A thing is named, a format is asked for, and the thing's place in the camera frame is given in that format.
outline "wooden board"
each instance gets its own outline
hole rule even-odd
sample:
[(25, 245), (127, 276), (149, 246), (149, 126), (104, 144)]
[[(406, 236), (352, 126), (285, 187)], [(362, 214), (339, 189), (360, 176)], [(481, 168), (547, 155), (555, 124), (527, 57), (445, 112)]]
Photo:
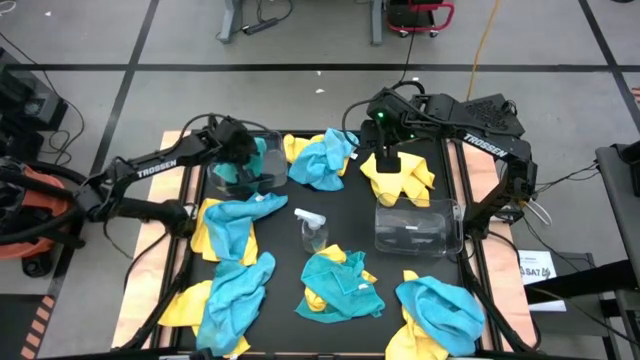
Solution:
[[(177, 140), (178, 135), (178, 131), (165, 132), (161, 148), (171, 146)], [(473, 198), (475, 201), (480, 201), (498, 183), (495, 164), (489, 155), (471, 146), (465, 145), (464, 152), (469, 177), (471, 178)], [(460, 197), (463, 194), (463, 190), (453, 144), (450, 144), (449, 155), (454, 173), (456, 193)], [(181, 168), (173, 169), (155, 176), (148, 199), (150, 201), (164, 201), (177, 198), (180, 192), (182, 171)], [(195, 178), (197, 178), (197, 171), (194, 171), (192, 175), (188, 199), (194, 198)], [(511, 239), (511, 231), (508, 225), (493, 223), (491, 230)], [(162, 233), (162, 226), (158, 223), (143, 224), (138, 236), (136, 254), (146, 249)], [(180, 250), (177, 252), (179, 257), (183, 254), (186, 241), (183, 241), (180, 245)], [(536, 340), (535, 332), (529, 314), (516, 254), (504, 241), (491, 236), (484, 240), (483, 246), (494, 302), (522, 339), (527, 344), (533, 345)], [(164, 241), (141, 259), (131, 272), (112, 346), (120, 346), (127, 342), (156, 305), (168, 249), (169, 241)], [(177, 259), (175, 269), (179, 267), (181, 261), (181, 258)], [(161, 346), (169, 344), (168, 331), (163, 332), (160, 344)], [(491, 348), (491, 339), (488, 331), (483, 334), (483, 344), (485, 348)], [(503, 344), (505, 349), (509, 349), (504, 339)]]

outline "clear plastic bottle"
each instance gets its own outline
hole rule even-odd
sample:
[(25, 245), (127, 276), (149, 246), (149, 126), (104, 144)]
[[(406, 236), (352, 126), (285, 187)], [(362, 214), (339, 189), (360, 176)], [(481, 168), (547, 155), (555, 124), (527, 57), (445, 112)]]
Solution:
[(327, 247), (329, 239), (329, 227), (326, 225), (327, 219), (318, 214), (314, 214), (302, 209), (296, 209), (295, 215), (302, 222), (302, 247), (310, 254), (315, 254)]

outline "wheel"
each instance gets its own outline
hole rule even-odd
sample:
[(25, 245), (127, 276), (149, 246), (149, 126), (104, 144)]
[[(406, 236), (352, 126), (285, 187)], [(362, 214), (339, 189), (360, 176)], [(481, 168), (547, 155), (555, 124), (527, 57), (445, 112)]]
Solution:
[(28, 277), (37, 278), (47, 275), (53, 268), (50, 252), (22, 258), (22, 272)]

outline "gray concrete floor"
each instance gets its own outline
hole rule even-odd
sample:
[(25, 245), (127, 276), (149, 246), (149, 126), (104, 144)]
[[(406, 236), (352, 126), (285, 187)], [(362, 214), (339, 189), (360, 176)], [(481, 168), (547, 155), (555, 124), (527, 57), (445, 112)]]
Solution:
[[(280, 3), (269, 11), (284, 10)], [(299, 64), (392, 63), (405, 61), (409, 39), (385, 30), (384, 44), (371, 47), (368, 6), (351, 1), (294, 0), (289, 19), (263, 33), (222, 45), (214, 35), (222, 20), (222, 1), (160, 0), (140, 63)], [(20, 0), (0, 17), (0, 31), (40, 63), (126, 64), (150, 0)], [(412, 63), (471, 64), (493, 2), (457, 1), (453, 25), (436, 39), (416, 36)], [(640, 2), (589, 5), (617, 62), (640, 65), (637, 34)], [(255, 22), (247, 2), (245, 22)], [(10, 46), (0, 41), (14, 56)], [(577, 0), (505, 0), (481, 58), (482, 64), (606, 65)], [(462, 99), (468, 72), (410, 72), (433, 92)], [(70, 167), (88, 173), (112, 111), (122, 71), (50, 72), (58, 91), (75, 103), (87, 129), (71, 148)], [(107, 159), (138, 156), (157, 148), (162, 132), (179, 129), (195, 114), (215, 111), (251, 119), (271, 128), (338, 127), (344, 109), (395, 83), (398, 71), (137, 72), (133, 77)], [(626, 73), (640, 86), (640, 73)], [(317, 94), (317, 89), (324, 92)], [(594, 150), (638, 139), (636, 124), (610, 72), (481, 72), (474, 96), (501, 92), (514, 100), (539, 165), (540, 181), (586, 166)], [(354, 114), (349, 127), (360, 118)], [(68, 112), (62, 128), (78, 131)], [(148, 182), (127, 195), (145, 198)], [(599, 177), (562, 183), (539, 202), (554, 224), (533, 221), (557, 250), (591, 252), (597, 264), (625, 258), (613, 214)], [(139, 224), (115, 220), (114, 239), (134, 249)], [(522, 224), (513, 227), (522, 249), (542, 249)], [(122, 300), (129, 260), (111, 248), (100, 227), (87, 225), (87, 246), (71, 261), (40, 356), (106, 351)], [(51, 278), (25, 279), (17, 262), (0, 262), (2, 293), (46, 293)], [(603, 358), (600, 342), (545, 334), (542, 348), (551, 354)], [(620, 341), (623, 351), (627, 351)]]

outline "black floor line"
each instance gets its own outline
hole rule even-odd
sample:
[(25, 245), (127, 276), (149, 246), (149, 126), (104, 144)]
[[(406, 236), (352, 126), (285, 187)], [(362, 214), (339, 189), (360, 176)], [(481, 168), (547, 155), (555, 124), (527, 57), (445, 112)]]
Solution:
[[(147, 40), (147, 36), (149, 35), (151, 23), (153, 22), (153, 18), (155, 16), (156, 9), (158, 8), (159, 1), (160, 0), (151, 0), (149, 3), (147, 15), (145, 16), (144, 22), (142, 23), (142, 27), (140, 29), (136, 44), (133, 48), (129, 64), (137, 64), (140, 60), (140, 55), (142, 54), (144, 43)], [(124, 102), (127, 98), (129, 87), (131, 86), (131, 81), (133, 80), (134, 74), (135, 71), (133, 70), (128, 70), (124, 74), (122, 84), (120, 85), (120, 90), (118, 91), (118, 95), (116, 96), (113, 108), (111, 109), (111, 115), (109, 115), (109, 120), (102, 135), (102, 140), (100, 141), (98, 152), (91, 167), (92, 174), (102, 170), (104, 159), (107, 156), (107, 151), (109, 150), (109, 145), (111, 144), (111, 139), (113, 138), (116, 125), (118, 124), (118, 119), (120, 118), (120, 113), (122, 112), (122, 108), (124, 107)], [(69, 264), (71, 264), (73, 253), (74, 249), (71, 249), (69, 247), (63, 248), (60, 259), (58, 260), (58, 264), (56, 265), (56, 268), (54, 270), (51, 283), (49, 284), (49, 295), (53, 295), (56, 298), (58, 298), (58, 296), (60, 295), (60, 290), (62, 289), (62, 285), (67, 276), (67, 270), (69, 270)]]
[[(267, 71), (402, 71), (404, 64), (12, 64), (11, 70), (23, 71), (158, 71), (158, 72), (267, 72)], [(409, 64), (409, 71), (468, 72), (472, 64)], [(640, 72), (640, 65), (527, 65), (527, 64), (485, 64), (479, 65), (479, 72), (514, 73), (592, 73)]]
[(618, 90), (620, 91), (620, 95), (624, 100), (625, 105), (627, 106), (627, 110), (629, 110), (629, 114), (631, 115), (631, 119), (635, 123), (636, 127), (640, 131), (640, 109), (636, 104), (636, 100), (631, 93), (631, 89), (627, 84), (627, 81), (624, 79), (624, 75), (622, 74), (621, 67), (618, 66), (613, 53), (611, 52), (611, 48), (609, 44), (607, 44), (607, 40), (604, 38), (604, 34), (600, 29), (600, 25), (598, 25), (598, 21), (596, 20), (593, 11), (591, 10), (591, 6), (587, 0), (578, 0), (580, 3), (580, 7), (584, 12), (584, 16), (587, 18), (587, 22), (589, 23), (589, 27), (591, 27), (591, 31), (593, 32), (593, 36), (595, 36), (598, 46), (600, 47), (600, 51), (602, 51), (602, 55), (604, 55), (605, 60), (607, 61), (607, 65), (611, 67), (611, 74), (613, 75), (613, 79), (618, 86)]

